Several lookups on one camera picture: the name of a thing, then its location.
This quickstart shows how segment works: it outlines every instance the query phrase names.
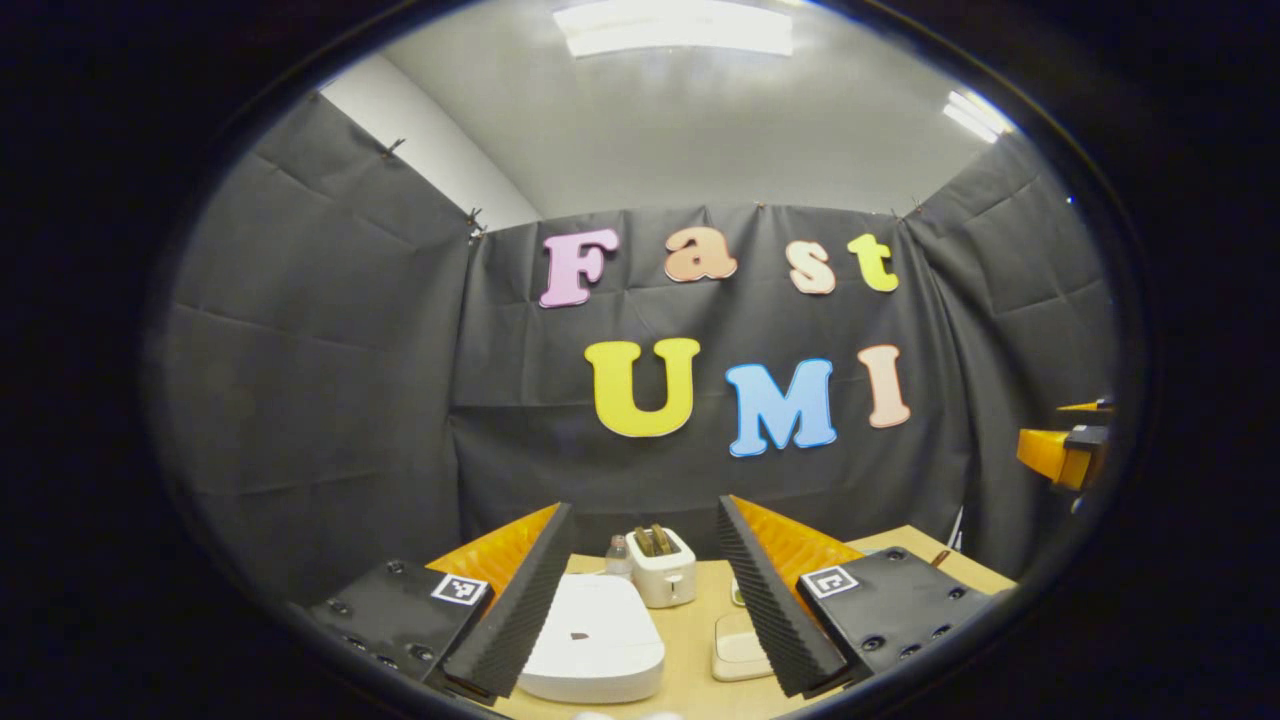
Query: wooden table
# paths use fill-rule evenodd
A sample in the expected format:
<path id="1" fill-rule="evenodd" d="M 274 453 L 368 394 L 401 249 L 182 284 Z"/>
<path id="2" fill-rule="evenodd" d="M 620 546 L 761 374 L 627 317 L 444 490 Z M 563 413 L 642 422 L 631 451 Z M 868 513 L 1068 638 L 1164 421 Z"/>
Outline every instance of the wooden table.
<path id="1" fill-rule="evenodd" d="M 845 544 L 860 551 L 897 546 L 927 561 L 933 561 L 947 550 L 938 541 L 910 525 Z M 573 555 L 566 571 L 595 573 L 603 568 L 603 557 Z M 938 568 L 984 593 L 1014 587 L 1012 580 L 957 552 L 947 555 Z M 732 577 L 732 570 L 724 560 L 699 561 L 698 598 L 677 607 L 649 611 L 667 650 L 662 689 L 653 697 L 621 705 L 566 705 L 541 700 L 516 688 L 509 698 L 499 700 L 494 710 L 517 720 L 568 720 L 585 710 L 595 710 L 617 720 L 634 720 L 658 711 L 677 712 L 685 720 L 763 719 L 791 712 L 840 692 L 837 688 L 812 700 L 800 696 L 788 698 L 782 694 L 773 675 L 736 683 L 721 683 L 712 678 L 716 620 L 728 614 L 746 612 L 746 609 L 733 605 L 730 600 Z"/>

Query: white wall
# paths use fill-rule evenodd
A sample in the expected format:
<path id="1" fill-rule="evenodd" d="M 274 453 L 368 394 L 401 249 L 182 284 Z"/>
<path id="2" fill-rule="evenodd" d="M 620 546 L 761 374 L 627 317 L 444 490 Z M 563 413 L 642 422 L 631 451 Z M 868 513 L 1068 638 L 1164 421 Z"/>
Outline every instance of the white wall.
<path id="1" fill-rule="evenodd" d="M 511 179 L 422 90 L 381 55 L 361 60 L 321 94 L 454 205 L 483 208 L 490 231 L 543 219 Z"/>

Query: white container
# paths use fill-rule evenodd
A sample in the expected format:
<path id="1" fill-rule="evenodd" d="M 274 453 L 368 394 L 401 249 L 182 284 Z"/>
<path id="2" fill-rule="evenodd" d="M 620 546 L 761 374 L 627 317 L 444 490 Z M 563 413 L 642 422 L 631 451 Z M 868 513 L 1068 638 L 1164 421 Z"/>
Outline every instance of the white container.
<path id="1" fill-rule="evenodd" d="M 564 575 L 517 684 L 556 702 L 632 702 L 662 687 L 666 646 L 635 587 Z"/>
<path id="2" fill-rule="evenodd" d="M 636 533 L 627 533 L 627 551 L 631 553 L 631 582 L 640 591 L 648 607 L 673 607 L 692 602 L 698 594 L 698 577 L 694 551 L 671 528 L 663 528 L 676 548 L 671 555 L 649 557 L 640 552 Z M 650 530 L 645 530 L 653 537 Z"/>

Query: toaster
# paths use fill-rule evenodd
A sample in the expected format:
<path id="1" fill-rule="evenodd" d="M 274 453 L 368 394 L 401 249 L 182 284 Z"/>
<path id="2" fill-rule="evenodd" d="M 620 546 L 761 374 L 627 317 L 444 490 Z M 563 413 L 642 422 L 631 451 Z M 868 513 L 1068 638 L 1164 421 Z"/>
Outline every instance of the toaster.
<path id="1" fill-rule="evenodd" d="M 653 542 L 653 530 L 641 530 Z M 673 607 L 691 602 L 696 596 L 698 577 L 694 551 L 669 528 L 663 528 L 672 552 L 649 556 L 640 551 L 636 530 L 627 533 L 627 553 L 631 556 L 631 582 L 640 591 L 646 607 Z"/>

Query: water bottle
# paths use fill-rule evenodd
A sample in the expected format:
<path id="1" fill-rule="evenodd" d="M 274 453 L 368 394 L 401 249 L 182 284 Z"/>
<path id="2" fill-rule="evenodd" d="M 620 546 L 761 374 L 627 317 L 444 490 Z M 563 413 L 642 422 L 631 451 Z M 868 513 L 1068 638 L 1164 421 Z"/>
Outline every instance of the water bottle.
<path id="1" fill-rule="evenodd" d="M 613 536 L 609 552 L 604 556 L 604 574 L 631 580 L 631 557 L 627 555 L 627 538 Z"/>

